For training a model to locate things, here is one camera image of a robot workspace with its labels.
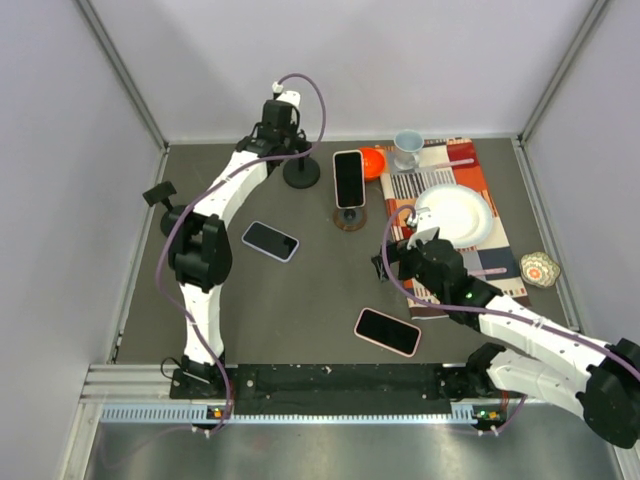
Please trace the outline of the phone with lavender case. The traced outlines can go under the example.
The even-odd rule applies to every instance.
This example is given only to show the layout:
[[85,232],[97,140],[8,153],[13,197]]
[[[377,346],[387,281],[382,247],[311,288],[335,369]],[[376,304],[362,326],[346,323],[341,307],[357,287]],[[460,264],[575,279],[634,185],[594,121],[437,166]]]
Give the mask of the phone with lavender case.
[[250,248],[281,263],[287,263],[299,248],[299,241],[262,222],[252,222],[241,237]]

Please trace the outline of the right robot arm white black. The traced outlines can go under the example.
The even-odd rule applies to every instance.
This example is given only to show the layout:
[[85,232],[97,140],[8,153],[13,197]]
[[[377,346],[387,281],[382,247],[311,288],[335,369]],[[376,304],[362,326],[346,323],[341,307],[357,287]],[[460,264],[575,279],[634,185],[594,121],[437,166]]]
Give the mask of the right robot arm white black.
[[469,359],[466,380],[474,393],[534,397],[582,418],[616,447],[636,445],[638,344],[589,338],[529,310],[470,275],[447,240],[386,243],[371,262],[381,280],[417,281],[451,320],[493,338]]

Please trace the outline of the phone with white case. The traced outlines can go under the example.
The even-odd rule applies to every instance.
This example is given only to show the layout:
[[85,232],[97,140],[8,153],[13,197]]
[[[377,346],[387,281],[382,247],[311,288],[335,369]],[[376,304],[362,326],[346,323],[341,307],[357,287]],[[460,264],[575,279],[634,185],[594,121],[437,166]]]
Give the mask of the phone with white case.
[[360,150],[339,151],[333,155],[336,206],[339,209],[363,207],[366,203],[364,163]]

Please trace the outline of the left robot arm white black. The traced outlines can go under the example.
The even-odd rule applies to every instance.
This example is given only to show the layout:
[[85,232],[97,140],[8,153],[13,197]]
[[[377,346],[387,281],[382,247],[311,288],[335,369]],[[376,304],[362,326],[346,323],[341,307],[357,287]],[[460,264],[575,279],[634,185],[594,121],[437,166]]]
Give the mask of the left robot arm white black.
[[170,396],[221,398],[227,392],[227,374],[220,332],[220,296],[232,267],[227,225],[251,192],[279,165],[263,162],[268,156],[305,152],[310,148],[300,129],[300,94],[286,90],[265,102],[261,121],[240,140],[218,187],[200,200],[177,230],[168,250],[168,266],[174,271],[186,310],[194,318],[187,323],[184,354],[173,373]]

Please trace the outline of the black clamp phone stand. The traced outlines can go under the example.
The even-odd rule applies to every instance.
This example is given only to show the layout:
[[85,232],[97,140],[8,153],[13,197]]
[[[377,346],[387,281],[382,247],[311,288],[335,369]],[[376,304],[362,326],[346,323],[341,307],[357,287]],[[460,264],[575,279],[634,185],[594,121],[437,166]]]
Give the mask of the black clamp phone stand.
[[318,162],[310,155],[296,152],[283,167],[283,179],[287,185],[295,189],[307,189],[320,179],[321,170]]

